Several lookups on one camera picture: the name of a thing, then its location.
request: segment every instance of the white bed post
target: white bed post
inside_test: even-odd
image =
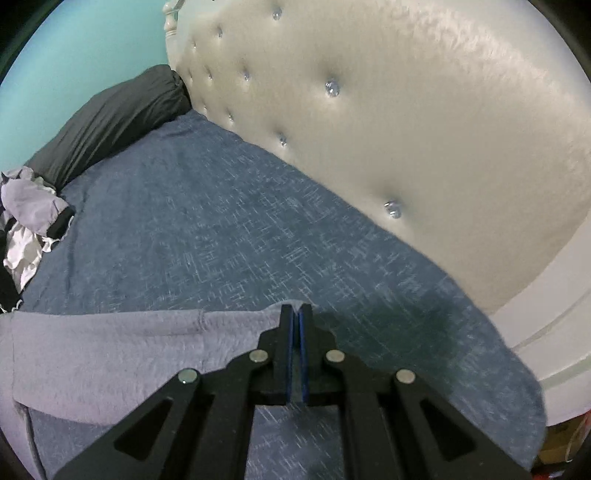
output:
[[[168,56],[168,65],[173,70],[176,69],[179,61],[180,52],[177,48],[177,18],[178,11],[183,6],[185,0],[169,0],[164,5],[162,12],[166,17],[164,22],[166,55]]]

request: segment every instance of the pillowcase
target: pillowcase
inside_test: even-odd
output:
[[[191,108],[181,77],[156,65],[97,93],[25,164],[56,190]]]

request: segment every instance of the wall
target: wall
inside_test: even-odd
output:
[[[64,0],[0,85],[0,170],[22,165],[92,95],[166,63],[165,0]]]

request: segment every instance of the mattress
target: mattress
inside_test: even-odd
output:
[[[486,316],[431,261],[272,154],[191,111],[90,168],[63,197],[75,220],[43,258],[24,311],[309,301],[340,348],[417,371],[517,462],[533,462],[541,390]],[[49,478],[107,428],[29,413]],[[339,442],[334,410],[260,408],[246,476],[342,478]]]

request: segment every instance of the metal rivet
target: metal rivet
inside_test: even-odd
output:
[[[396,379],[400,383],[410,385],[411,383],[413,383],[417,379],[417,376],[414,374],[414,372],[412,370],[407,370],[407,369],[403,368],[402,370],[398,370],[396,372]]]
[[[185,368],[178,373],[178,379],[181,383],[193,383],[198,376],[197,371],[192,368]]]
[[[249,355],[248,358],[251,359],[251,362],[255,362],[256,364],[260,364],[265,362],[269,358],[269,354],[264,350],[253,350]]]
[[[326,352],[326,359],[334,364],[339,364],[345,360],[345,354],[340,350],[329,350]]]

